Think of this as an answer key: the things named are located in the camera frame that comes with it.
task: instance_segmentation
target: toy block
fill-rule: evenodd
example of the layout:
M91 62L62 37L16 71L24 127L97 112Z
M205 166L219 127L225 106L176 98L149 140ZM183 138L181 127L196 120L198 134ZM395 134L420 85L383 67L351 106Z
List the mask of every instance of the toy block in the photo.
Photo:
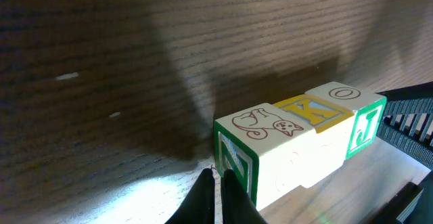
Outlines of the toy block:
M214 122L216 169L233 169L258 210L300 185L316 132L265 103Z
M274 106L293 114L315 128L316 142L312 144L313 159L307 164L303 187L311 187L343 165L354 114L340 106L312 95L285 99Z
M305 93L346 108L355 114L346 159L373 142L385 108L386 97L337 82L324 84Z

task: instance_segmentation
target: wooden surface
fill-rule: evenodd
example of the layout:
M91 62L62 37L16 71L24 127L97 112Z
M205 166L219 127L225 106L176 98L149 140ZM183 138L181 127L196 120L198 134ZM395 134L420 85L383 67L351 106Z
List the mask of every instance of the wooden surface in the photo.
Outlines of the wooden surface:
M331 80L371 91L433 80L432 3L1 0L0 222L165 221L212 164L214 118ZM361 220L385 187L425 173L381 174L399 173L393 154L376 143L330 190L263 214ZM383 185L350 195L360 173ZM337 218L348 206L331 192L356 212Z

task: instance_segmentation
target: cat illustration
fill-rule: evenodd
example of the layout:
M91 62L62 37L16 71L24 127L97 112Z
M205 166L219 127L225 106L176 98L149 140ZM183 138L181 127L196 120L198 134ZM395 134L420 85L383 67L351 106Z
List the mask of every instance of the cat illustration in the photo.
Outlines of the cat illustration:
M265 111L263 108L254 109L231 119L235 127L247 131L246 135L252 139L264 139L268 136L267 130L278 130L285 135L293 136L293 131L302 131L299 125L279 116Z

